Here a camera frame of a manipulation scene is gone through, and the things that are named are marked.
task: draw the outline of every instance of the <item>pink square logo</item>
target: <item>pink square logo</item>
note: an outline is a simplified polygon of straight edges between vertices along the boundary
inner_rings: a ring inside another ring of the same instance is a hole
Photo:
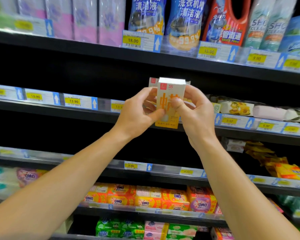
[[[161,90],[167,90],[167,84],[166,83],[161,83],[160,84],[160,89]]]

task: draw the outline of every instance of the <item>orange omo package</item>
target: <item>orange omo package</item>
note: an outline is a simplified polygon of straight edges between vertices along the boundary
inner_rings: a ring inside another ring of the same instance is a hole
[[[134,206],[136,186],[125,184],[109,184],[108,204]]]
[[[162,189],[162,209],[187,211],[189,201],[184,190]]]
[[[95,183],[84,197],[84,202],[106,203],[108,195],[108,184]]]
[[[137,186],[135,206],[147,208],[161,208],[161,188]]]

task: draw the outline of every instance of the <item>person's right hand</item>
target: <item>person's right hand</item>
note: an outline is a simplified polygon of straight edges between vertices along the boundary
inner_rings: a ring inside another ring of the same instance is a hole
[[[185,87],[184,97],[191,99],[195,107],[177,97],[172,99],[171,104],[181,116],[190,144],[198,151],[203,140],[216,139],[213,105],[198,88],[191,85]]]

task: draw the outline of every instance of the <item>forearm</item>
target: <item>forearm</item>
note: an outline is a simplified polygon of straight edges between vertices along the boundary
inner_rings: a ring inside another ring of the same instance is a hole
[[[30,231],[38,239],[49,238],[128,141],[111,130],[9,197],[0,204],[0,237]]]
[[[202,145],[198,154],[237,240],[300,239],[300,232],[272,206],[216,138],[202,140]]]

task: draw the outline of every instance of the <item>hand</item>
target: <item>hand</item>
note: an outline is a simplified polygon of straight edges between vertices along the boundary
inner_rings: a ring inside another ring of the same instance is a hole
[[[185,87],[184,97],[191,99],[195,107],[177,97],[172,99],[171,104],[181,116],[190,144],[198,151],[202,140],[216,139],[213,105],[198,88],[191,85]]]
[[[157,102],[156,93],[156,87],[144,88],[132,98],[127,99],[113,129],[123,133],[128,140],[144,133],[154,122],[165,115],[164,109],[156,110],[156,106],[150,102]]]

